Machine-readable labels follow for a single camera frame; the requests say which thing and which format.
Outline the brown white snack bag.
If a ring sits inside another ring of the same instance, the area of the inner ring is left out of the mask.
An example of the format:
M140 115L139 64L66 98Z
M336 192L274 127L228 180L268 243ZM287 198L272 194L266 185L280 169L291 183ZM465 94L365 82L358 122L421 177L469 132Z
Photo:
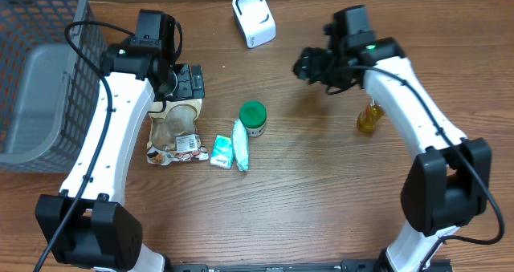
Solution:
M163 103L154 102L149 110L151 128L146 159L150 164L167 166L173 163L209 159L195 122L202 110L202 99Z

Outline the green lid seasoning jar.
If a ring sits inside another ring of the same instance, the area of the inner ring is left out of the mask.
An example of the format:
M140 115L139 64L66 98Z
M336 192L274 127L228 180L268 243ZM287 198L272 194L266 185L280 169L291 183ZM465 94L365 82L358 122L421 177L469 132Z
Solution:
M259 101L248 101L240 108L239 119L248 136L261 136L266 129L267 110Z

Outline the teal tissue pack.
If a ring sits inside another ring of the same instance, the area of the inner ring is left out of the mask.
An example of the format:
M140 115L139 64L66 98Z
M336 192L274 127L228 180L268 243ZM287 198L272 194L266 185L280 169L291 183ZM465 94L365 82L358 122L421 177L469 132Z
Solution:
M236 164L241 172L250 168L250 149L247 130L241 120L236 120L231 133Z

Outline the yellow dish soap bottle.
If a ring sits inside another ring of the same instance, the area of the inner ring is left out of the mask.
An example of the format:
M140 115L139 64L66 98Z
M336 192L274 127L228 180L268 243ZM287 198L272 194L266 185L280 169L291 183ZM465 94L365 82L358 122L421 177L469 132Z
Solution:
M357 117L357 129L360 132L372 133L377 122L385 115L382 106L372 98L365 110Z

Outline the teal white tissue packet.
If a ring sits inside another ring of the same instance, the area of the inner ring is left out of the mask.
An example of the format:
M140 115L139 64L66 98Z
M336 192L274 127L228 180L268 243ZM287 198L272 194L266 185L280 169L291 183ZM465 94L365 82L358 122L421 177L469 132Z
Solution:
M231 169L234 160L233 144L230 137L217 135L210 157L210 165Z

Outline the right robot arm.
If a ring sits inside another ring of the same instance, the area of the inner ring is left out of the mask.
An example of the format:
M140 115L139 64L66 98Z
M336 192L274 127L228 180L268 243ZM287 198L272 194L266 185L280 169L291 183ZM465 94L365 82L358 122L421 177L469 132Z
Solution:
M490 147L469 139L445 117L397 41L375 35L364 6L336 12L324 33L328 46L303 49L294 74L324 84L329 94L364 89L390 118L412 158L401 191L406 221L400 234L377 259L344 260L342 270L450 270L451 264L435 261L434 254L492 203Z

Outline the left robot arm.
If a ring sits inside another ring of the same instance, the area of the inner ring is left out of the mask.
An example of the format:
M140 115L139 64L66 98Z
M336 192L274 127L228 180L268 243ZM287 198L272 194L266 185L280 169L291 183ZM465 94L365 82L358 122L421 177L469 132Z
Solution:
M182 28L172 16L141 10L135 31L91 65L99 76L96 110L80 154L57 195L42 195L35 217L44 256L97 271L170 271L164 255L142 241L141 223L124 192L137 134L147 115L174 109L197 119L205 96L200 66L179 63Z

